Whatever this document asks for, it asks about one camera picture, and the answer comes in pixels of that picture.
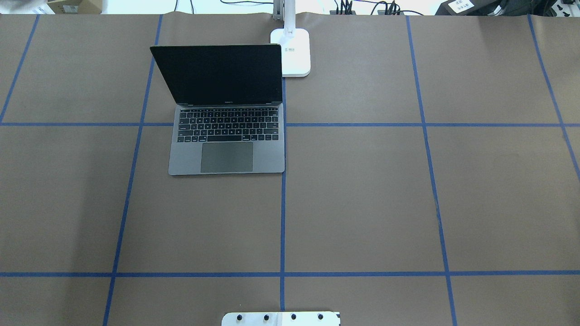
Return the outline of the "cardboard box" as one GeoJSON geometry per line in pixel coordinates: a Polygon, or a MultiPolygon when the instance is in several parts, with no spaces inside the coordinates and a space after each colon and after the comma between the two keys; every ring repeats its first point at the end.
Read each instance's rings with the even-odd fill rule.
{"type": "Polygon", "coordinates": [[[55,14],[102,14],[102,0],[48,0],[55,14]]]}

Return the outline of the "aluminium frame post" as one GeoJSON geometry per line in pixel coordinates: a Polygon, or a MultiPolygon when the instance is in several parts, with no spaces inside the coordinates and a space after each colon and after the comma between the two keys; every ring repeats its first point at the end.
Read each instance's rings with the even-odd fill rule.
{"type": "Polygon", "coordinates": [[[284,21],[285,2],[284,0],[272,0],[273,2],[273,20],[284,21]]]}

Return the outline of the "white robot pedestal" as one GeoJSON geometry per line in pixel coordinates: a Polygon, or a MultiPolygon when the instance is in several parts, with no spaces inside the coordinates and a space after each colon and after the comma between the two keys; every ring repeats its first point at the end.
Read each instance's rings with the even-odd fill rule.
{"type": "Polygon", "coordinates": [[[235,312],[227,313],[222,326],[340,326],[339,312],[235,312]]]}

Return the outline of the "grey laptop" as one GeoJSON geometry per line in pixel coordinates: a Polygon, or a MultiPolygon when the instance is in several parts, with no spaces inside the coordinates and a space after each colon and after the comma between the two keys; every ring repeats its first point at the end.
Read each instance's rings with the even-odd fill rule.
{"type": "Polygon", "coordinates": [[[176,105],[171,176],[285,171],[280,44],[150,51],[176,105]]]}

